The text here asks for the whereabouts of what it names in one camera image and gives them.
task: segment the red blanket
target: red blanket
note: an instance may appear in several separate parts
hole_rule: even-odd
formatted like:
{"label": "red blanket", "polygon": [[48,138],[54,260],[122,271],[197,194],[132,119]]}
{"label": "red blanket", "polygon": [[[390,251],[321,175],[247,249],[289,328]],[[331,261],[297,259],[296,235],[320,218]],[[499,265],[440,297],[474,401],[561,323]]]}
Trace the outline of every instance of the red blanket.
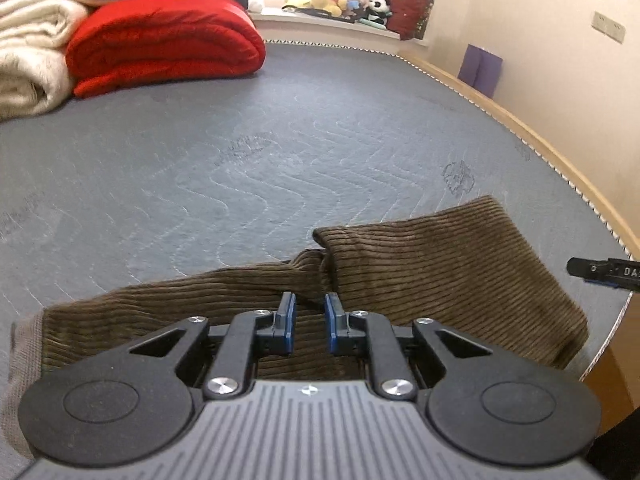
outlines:
{"label": "red blanket", "polygon": [[78,28],[66,49],[77,97],[176,79],[258,70],[264,42],[233,0],[121,0]]}

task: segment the round joint cover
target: round joint cover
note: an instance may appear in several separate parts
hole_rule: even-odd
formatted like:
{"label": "round joint cover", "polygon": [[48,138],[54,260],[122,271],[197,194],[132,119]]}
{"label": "round joint cover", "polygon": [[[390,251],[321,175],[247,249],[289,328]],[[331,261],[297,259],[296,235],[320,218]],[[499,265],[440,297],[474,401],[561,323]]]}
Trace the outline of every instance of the round joint cover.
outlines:
{"label": "round joint cover", "polygon": [[158,361],[129,356],[107,368],[79,362],[44,375],[18,408],[24,436],[36,454],[77,466],[121,465],[156,452],[193,411],[187,386]]}
{"label": "round joint cover", "polygon": [[391,379],[382,383],[382,391],[397,397],[409,394],[413,389],[414,386],[406,379]]}
{"label": "round joint cover", "polygon": [[65,396],[66,412],[81,422],[113,422],[126,417],[138,405],[137,391],[118,381],[83,383]]}
{"label": "round joint cover", "polygon": [[487,413],[510,424],[535,424],[551,416],[556,408],[553,396],[527,383],[499,383],[482,394]]}
{"label": "round joint cover", "polygon": [[516,467],[574,458],[600,425],[600,405],[586,386],[516,356],[456,360],[433,388],[426,415],[460,450]]}

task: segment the brown corduroy pants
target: brown corduroy pants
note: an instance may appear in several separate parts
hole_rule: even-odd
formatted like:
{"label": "brown corduroy pants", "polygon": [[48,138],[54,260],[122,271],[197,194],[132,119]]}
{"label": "brown corduroy pants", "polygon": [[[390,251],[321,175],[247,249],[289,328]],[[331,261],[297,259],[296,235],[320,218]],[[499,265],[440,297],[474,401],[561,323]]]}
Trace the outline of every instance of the brown corduroy pants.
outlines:
{"label": "brown corduroy pants", "polygon": [[294,354],[261,361],[265,378],[357,377],[356,362],[326,351],[322,298],[329,291],[338,292],[345,310],[379,312],[398,325],[433,317],[556,368],[587,339],[583,312],[491,197],[411,220],[319,228],[314,239],[322,249],[290,262],[128,286],[20,322],[0,416],[5,437],[30,454],[17,407],[41,373],[188,316],[226,324],[247,310],[275,310],[287,290],[298,299]]}

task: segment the beige wall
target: beige wall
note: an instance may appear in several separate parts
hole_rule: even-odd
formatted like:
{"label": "beige wall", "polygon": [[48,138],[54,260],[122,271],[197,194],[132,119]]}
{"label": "beige wall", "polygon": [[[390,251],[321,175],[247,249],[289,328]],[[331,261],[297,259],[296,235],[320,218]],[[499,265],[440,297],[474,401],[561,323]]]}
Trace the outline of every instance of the beige wall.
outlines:
{"label": "beige wall", "polygon": [[[598,10],[624,44],[591,28]],[[640,0],[436,0],[429,61],[458,73],[468,43],[504,59],[496,102],[585,174],[640,237]]]}

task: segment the stack of blankets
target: stack of blankets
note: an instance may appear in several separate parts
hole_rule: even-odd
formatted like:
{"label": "stack of blankets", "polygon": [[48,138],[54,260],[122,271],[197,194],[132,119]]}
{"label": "stack of blankets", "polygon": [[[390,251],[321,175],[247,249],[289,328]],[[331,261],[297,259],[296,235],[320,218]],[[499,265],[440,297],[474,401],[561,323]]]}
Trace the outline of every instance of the stack of blankets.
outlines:
{"label": "stack of blankets", "polygon": [[47,112],[69,96],[62,50],[87,16],[71,0],[0,0],[0,120]]}
{"label": "stack of blankets", "polygon": [[0,121],[152,82],[260,69],[235,0],[0,0]]}

